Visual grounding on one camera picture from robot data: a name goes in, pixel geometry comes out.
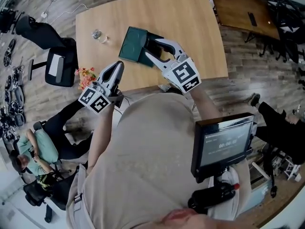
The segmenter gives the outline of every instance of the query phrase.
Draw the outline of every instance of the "gray strap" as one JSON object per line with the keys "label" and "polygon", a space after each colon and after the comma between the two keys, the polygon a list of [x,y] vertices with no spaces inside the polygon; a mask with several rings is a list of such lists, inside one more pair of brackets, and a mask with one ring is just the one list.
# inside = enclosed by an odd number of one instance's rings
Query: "gray strap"
{"label": "gray strap", "polygon": [[74,198],[74,205],[69,207],[70,221],[73,229],[95,229],[82,196],[85,180],[86,169],[83,165],[80,165],[77,182],[77,196]]}

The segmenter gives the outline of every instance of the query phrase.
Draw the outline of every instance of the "clear plastic cup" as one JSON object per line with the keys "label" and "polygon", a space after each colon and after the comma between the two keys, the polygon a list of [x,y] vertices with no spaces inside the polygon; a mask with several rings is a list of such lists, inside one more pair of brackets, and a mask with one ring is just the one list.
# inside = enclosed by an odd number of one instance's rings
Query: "clear plastic cup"
{"label": "clear plastic cup", "polygon": [[95,40],[98,40],[100,43],[105,43],[108,41],[108,37],[102,33],[99,29],[94,30],[94,32],[92,32],[92,37]]}

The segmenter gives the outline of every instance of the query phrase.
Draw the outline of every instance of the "red cap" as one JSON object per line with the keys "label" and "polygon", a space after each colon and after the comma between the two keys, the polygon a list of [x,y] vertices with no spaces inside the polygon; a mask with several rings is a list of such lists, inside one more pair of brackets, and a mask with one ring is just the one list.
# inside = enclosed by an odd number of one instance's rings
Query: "red cap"
{"label": "red cap", "polygon": [[240,185],[239,185],[239,183],[236,183],[236,184],[233,185],[233,187],[234,187],[234,190],[238,190]]}

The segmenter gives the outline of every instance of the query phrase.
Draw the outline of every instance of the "flower bouquet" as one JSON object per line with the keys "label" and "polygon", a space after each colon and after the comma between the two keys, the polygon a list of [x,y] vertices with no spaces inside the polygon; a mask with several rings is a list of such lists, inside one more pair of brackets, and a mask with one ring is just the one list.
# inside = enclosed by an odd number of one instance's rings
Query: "flower bouquet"
{"label": "flower bouquet", "polygon": [[79,89],[84,90],[86,86],[89,86],[91,82],[96,80],[96,76],[94,74],[94,68],[91,67],[89,70],[85,68],[79,68],[75,71],[75,75],[80,75],[81,77],[81,83],[79,86]]}

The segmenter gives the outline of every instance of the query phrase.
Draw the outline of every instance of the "chair armrest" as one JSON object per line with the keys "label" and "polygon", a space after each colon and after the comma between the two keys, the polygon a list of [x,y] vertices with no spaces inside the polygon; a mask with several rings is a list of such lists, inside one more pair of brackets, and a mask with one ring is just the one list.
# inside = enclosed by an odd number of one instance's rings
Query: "chair armrest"
{"label": "chair armrest", "polygon": [[44,125],[46,123],[46,121],[37,121],[34,125],[33,128],[35,131],[42,129],[42,125]]}
{"label": "chair armrest", "polygon": [[33,67],[33,63],[34,63],[34,60],[31,59],[30,63],[29,63],[29,68],[28,68],[28,81],[32,80],[32,67]]}
{"label": "chair armrest", "polygon": [[63,57],[60,57],[58,59],[57,72],[56,72],[56,83],[61,82],[62,73],[63,73],[63,61],[64,61]]}

